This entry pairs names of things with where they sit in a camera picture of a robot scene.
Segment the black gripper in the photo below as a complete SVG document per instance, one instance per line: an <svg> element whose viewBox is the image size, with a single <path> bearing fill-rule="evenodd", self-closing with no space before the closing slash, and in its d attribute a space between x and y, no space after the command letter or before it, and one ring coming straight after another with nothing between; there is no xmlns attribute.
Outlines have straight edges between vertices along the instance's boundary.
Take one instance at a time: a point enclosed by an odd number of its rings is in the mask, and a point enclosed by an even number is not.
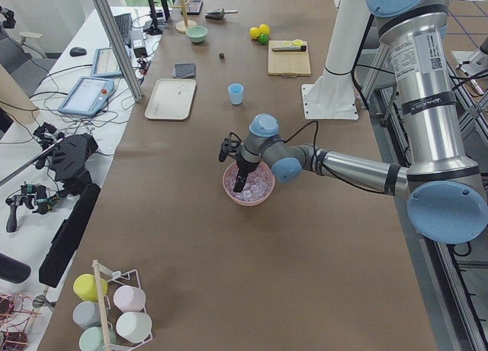
<svg viewBox="0 0 488 351"><path fill-rule="evenodd" d="M248 174L257 170L260 162L260 155L249 152L246 147L239 148L236 159L239 171L237 172L235 185L233 187L234 192L242 192L245 187Z"/></svg>

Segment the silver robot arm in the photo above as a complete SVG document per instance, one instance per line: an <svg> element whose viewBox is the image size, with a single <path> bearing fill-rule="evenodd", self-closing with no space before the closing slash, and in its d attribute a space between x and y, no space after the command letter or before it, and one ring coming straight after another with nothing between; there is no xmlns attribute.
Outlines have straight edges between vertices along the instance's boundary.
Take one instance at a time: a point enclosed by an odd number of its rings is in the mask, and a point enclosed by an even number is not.
<svg viewBox="0 0 488 351"><path fill-rule="evenodd" d="M311 124L354 120L358 90L397 163L293 145L279 135L275 117L259 114L245 138L229 135L220 149L220 160L231 157L238 166L234 191L260 163L280 182L306 170L405 198L411 224L431 240L478 237L487 226L486 192L464 150L442 46L447 26L448 0L342 0L323 74L301 87L303 112Z"/></svg>

